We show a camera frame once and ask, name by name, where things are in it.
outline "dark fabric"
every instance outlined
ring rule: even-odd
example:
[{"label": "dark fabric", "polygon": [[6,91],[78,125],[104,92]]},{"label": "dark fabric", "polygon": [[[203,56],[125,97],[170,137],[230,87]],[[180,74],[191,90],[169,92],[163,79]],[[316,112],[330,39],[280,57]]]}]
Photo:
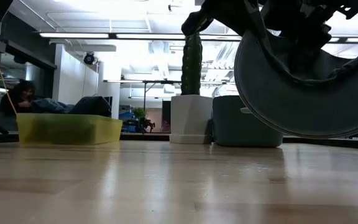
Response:
[{"label": "dark fabric", "polygon": [[33,113],[58,113],[67,114],[73,109],[74,105],[66,105],[56,100],[46,98],[32,102]]},{"label": "dark fabric", "polygon": [[[23,108],[19,106],[19,103],[24,101],[22,98],[16,95],[12,95],[11,100],[18,113],[33,113],[32,108]],[[15,116],[15,112],[11,103],[9,102],[7,95],[4,95],[1,99],[0,112],[4,113],[5,116]]]},{"label": "dark fabric", "polygon": [[102,96],[86,96],[82,98],[69,113],[111,117],[111,107]]}]

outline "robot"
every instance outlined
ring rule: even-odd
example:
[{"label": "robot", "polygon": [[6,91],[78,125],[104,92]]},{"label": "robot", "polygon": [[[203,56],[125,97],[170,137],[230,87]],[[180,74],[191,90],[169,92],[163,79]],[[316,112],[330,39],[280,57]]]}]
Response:
[{"label": "robot", "polygon": [[358,0],[205,0],[181,29],[191,35],[216,19],[242,36],[236,86],[261,121],[305,138],[338,138],[358,133],[358,57],[321,50],[335,12],[352,19]]}]

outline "security camera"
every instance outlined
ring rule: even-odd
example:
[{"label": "security camera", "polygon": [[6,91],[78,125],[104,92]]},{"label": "security camera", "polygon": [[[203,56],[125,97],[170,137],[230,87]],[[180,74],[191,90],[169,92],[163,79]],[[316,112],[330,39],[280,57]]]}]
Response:
[{"label": "security camera", "polygon": [[87,52],[84,57],[84,63],[87,65],[94,65],[98,59],[94,56],[94,52]]}]

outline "gray bin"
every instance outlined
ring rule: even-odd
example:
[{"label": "gray bin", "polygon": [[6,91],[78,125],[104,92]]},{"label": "gray bin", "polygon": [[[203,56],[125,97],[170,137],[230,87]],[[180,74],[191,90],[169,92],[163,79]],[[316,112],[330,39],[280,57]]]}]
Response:
[{"label": "gray bin", "polygon": [[221,146],[277,147],[283,134],[259,121],[252,113],[242,113],[239,96],[219,96],[213,100],[213,136]]}]

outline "yellow cord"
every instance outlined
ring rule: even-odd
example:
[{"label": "yellow cord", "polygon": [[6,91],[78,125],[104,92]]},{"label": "yellow cord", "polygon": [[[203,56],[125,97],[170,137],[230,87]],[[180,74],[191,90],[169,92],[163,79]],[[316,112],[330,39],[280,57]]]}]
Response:
[{"label": "yellow cord", "polygon": [[6,91],[7,98],[9,100],[9,102],[11,103],[12,109],[13,109],[13,111],[15,112],[15,114],[17,116],[16,108],[13,105],[11,96],[9,95],[9,92],[8,92],[8,90],[6,88],[6,85],[5,85],[5,79],[4,79],[4,76],[2,75],[1,67],[0,67],[0,76],[1,76],[1,79],[2,79],[2,83],[4,84],[4,88],[5,88],[5,91]]}]

